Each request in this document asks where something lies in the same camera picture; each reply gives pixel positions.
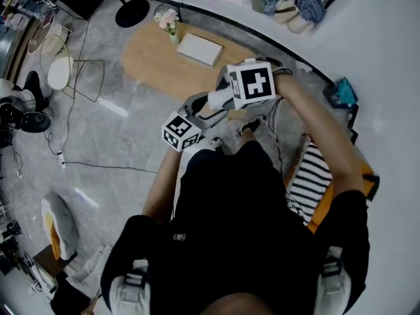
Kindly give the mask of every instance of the white box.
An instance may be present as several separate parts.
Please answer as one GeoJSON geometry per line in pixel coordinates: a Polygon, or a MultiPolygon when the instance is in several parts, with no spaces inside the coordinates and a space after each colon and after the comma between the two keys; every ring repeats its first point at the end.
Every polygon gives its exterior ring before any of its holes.
{"type": "Polygon", "coordinates": [[[248,58],[245,63],[227,65],[230,86],[234,94],[235,109],[246,104],[276,97],[274,78],[269,62],[257,62],[248,58]]]}
{"type": "Polygon", "coordinates": [[[222,52],[222,46],[187,33],[178,46],[177,51],[186,58],[212,68],[222,52]]]}
{"type": "Polygon", "coordinates": [[[197,143],[200,135],[201,129],[178,112],[173,112],[162,126],[163,141],[178,152],[197,143]]]}

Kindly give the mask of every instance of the white backpack strap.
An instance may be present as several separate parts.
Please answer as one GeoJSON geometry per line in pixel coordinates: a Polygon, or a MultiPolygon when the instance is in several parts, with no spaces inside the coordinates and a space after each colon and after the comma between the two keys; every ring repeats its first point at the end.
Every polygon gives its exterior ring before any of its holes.
{"type": "Polygon", "coordinates": [[[341,253],[343,249],[331,246],[318,276],[314,315],[343,315],[350,299],[351,279],[347,274],[341,253]]]}
{"type": "Polygon", "coordinates": [[[116,277],[110,289],[113,315],[150,315],[150,284],[146,279],[148,261],[137,260],[134,270],[116,277]]]}

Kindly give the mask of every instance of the striped cloth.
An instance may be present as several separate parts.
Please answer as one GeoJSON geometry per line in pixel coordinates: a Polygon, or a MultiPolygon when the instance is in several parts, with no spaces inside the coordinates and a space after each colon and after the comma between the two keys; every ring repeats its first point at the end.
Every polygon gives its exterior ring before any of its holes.
{"type": "Polygon", "coordinates": [[[299,168],[287,188],[287,206],[307,225],[332,180],[329,168],[318,147],[307,144],[299,168]]]}

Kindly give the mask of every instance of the shirt logo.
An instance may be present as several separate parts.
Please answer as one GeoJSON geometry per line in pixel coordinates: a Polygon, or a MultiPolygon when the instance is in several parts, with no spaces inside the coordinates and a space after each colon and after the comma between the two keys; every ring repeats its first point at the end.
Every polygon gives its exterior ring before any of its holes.
{"type": "Polygon", "coordinates": [[[178,242],[183,242],[185,237],[186,234],[174,234],[172,239],[177,240],[178,242]]]}

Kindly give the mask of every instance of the gray tile floor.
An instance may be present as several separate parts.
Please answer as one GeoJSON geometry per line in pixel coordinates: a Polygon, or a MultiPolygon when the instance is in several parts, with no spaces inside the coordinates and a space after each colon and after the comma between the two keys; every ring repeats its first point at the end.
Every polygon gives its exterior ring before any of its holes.
{"type": "MultiPolygon", "coordinates": [[[[150,2],[150,12],[146,20],[153,19],[153,11],[159,5],[150,2]]],[[[85,97],[76,96],[70,116],[70,135],[64,149],[66,161],[81,161],[95,165],[138,167],[157,171],[167,149],[160,139],[161,125],[180,103],[158,90],[127,77],[121,66],[121,53],[130,36],[141,27],[119,28],[114,22],[118,0],[105,0],[91,18],[82,58],[102,58],[106,63],[106,73],[101,98],[127,110],[128,116],[121,117],[115,112],[92,103],[85,97]]],[[[68,38],[68,47],[76,58],[79,55],[87,23],[72,20],[60,15],[62,23],[74,30],[68,38]]],[[[295,60],[262,41],[230,24],[197,12],[182,9],[184,22],[215,32],[250,48],[258,54],[270,54],[289,66],[301,83],[314,93],[324,104],[321,91],[325,83],[313,73],[297,71],[295,60]]],[[[50,89],[46,86],[39,68],[39,57],[28,56],[22,67],[18,85],[23,85],[27,73],[35,70],[41,78],[45,95],[50,89]]],[[[99,83],[97,67],[85,67],[77,81],[77,89],[91,97],[97,93],[99,83]]],[[[72,100],[61,92],[51,99],[53,122],[48,133],[52,133],[51,148],[55,152],[63,147],[67,137],[67,118],[72,100]]],[[[267,114],[272,103],[249,111],[267,114]]],[[[345,120],[344,112],[334,112],[345,120]]],[[[221,136],[227,145],[236,151],[240,146],[234,131],[241,123],[238,120],[224,120],[207,137],[221,136]]],[[[291,159],[298,152],[302,142],[304,125],[286,104],[282,104],[278,116],[278,135],[283,155],[283,171],[287,171],[291,159]]],[[[257,138],[269,153],[277,168],[277,148],[268,129],[262,130],[257,138]]],[[[80,233],[79,256],[72,263],[74,269],[80,268],[87,257],[95,252],[98,245],[113,244],[128,217],[142,211],[144,200],[155,174],[132,170],[92,168],[84,165],[69,164],[62,169],[51,154],[44,134],[29,134],[16,131],[14,147],[22,156],[23,179],[16,176],[20,162],[15,162],[12,148],[2,151],[1,183],[9,201],[11,215],[20,223],[23,234],[19,237],[20,248],[35,255],[48,244],[41,226],[41,198],[54,191],[64,198],[77,221],[80,233]],[[77,192],[82,191],[85,199],[77,192]]]]}

